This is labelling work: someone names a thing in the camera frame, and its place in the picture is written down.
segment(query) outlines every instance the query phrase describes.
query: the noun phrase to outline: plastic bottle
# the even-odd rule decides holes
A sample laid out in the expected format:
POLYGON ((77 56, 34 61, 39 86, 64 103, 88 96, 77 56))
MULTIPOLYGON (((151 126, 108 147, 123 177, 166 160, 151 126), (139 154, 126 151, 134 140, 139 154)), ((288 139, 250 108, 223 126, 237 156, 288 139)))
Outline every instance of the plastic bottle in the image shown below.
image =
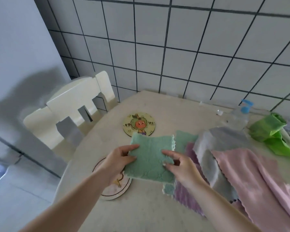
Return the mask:
POLYGON ((253 102, 249 100, 242 100, 240 106, 234 109, 226 120, 226 126, 234 130, 243 130, 249 121, 249 111, 253 106, 253 102))

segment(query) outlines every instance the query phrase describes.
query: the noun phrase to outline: hand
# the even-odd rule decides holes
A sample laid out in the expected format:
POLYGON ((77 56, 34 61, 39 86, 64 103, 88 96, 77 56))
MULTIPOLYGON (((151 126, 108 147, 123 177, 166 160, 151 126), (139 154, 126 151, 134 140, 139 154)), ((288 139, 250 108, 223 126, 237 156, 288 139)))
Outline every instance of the hand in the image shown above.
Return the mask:
POLYGON ((106 159, 97 169, 97 171, 105 171, 108 186, 112 184, 116 179, 117 174, 121 173, 127 164, 136 160, 135 156, 128 156, 128 152, 138 147, 139 144, 121 146, 108 154, 106 159))
POLYGON ((162 150, 162 153, 174 160, 175 165, 164 163, 164 166, 184 187, 192 189, 196 184, 206 184, 194 162, 188 156, 170 150, 162 150))

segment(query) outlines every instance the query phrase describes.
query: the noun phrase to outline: pink microfiber cloth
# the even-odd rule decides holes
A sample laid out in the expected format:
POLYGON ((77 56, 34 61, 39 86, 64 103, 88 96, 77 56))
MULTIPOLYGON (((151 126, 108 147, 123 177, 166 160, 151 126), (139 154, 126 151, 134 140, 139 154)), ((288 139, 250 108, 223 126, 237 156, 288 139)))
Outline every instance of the pink microfiber cloth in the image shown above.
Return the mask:
MULTIPOLYGON (((207 182, 205 179, 205 176, 202 173, 201 167, 198 164, 197 156, 194 152, 193 148, 194 143, 187 143, 186 146, 186 155, 189 156, 192 161, 194 162, 195 166, 197 167, 198 171, 200 172, 203 179, 207 182)), ((188 190, 178 181, 176 181, 176 187, 174 191, 173 198, 184 205, 185 207, 195 211, 196 213, 201 214, 204 216, 203 210, 201 209, 200 205, 197 203, 197 201, 194 199, 192 195, 188 192, 188 190)))
POLYGON ((279 174, 277 161, 243 148, 212 154, 251 221, 263 232, 289 232, 290 185, 279 174))

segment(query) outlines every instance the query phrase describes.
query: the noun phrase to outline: blue spray nozzle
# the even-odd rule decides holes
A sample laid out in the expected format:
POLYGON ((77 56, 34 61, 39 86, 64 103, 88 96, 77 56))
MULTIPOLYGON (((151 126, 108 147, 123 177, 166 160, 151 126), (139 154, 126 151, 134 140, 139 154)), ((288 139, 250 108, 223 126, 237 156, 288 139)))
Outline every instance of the blue spray nozzle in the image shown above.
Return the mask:
POLYGON ((241 112, 243 114, 248 114, 254 103, 246 99, 242 99, 242 102, 245 103, 245 106, 241 108, 241 112))

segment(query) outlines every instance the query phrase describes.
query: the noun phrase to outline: right hand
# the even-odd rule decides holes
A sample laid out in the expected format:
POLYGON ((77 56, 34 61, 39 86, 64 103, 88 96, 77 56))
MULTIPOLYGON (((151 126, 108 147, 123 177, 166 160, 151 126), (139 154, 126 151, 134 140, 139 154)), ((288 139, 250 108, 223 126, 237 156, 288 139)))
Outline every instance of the right hand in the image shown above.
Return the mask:
POLYGON ((170 150, 162 150, 162 153, 175 160, 175 165, 164 163, 164 166, 184 187, 192 189, 195 185, 206 184, 194 162, 188 156, 170 150))

